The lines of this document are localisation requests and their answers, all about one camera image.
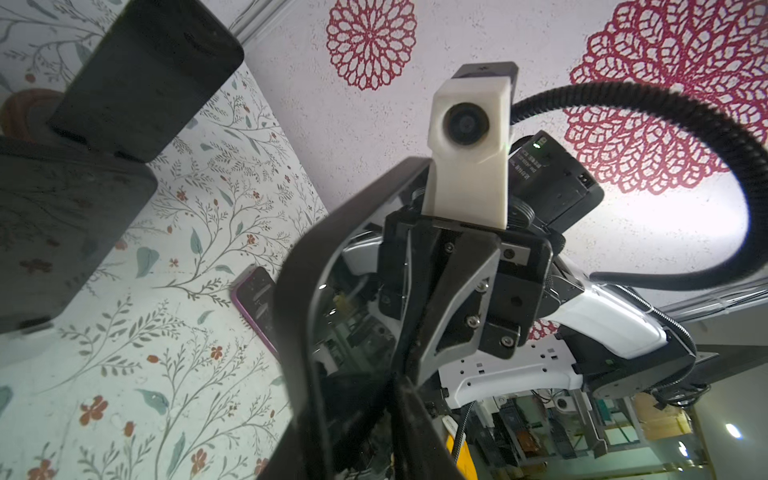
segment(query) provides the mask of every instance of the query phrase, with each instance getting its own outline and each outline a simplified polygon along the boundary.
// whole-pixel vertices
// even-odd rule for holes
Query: red floral wall decal
[[[415,30],[411,0],[337,0],[326,27],[331,64],[350,86],[378,90],[411,60]]]
[[[634,81],[709,102],[766,142],[768,4],[765,0],[637,0],[589,38],[571,82]],[[727,167],[689,134],[628,111],[566,112],[566,138],[601,182],[621,191],[696,187]]]

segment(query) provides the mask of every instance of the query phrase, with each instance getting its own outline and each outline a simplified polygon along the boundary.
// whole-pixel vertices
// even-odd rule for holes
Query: silver screw
[[[480,317],[477,315],[470,315],[467,317],[467,326],[471,329],[476,329],[480,326]]]

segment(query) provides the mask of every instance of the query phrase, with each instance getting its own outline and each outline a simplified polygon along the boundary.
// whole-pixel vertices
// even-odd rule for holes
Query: ceiling light
[[[739,432],[739,429],[733,424],[733,423],[726,423],[725,429],[728,431],[728,433],[731,434],[735,439],[742,438],[741,432]]]

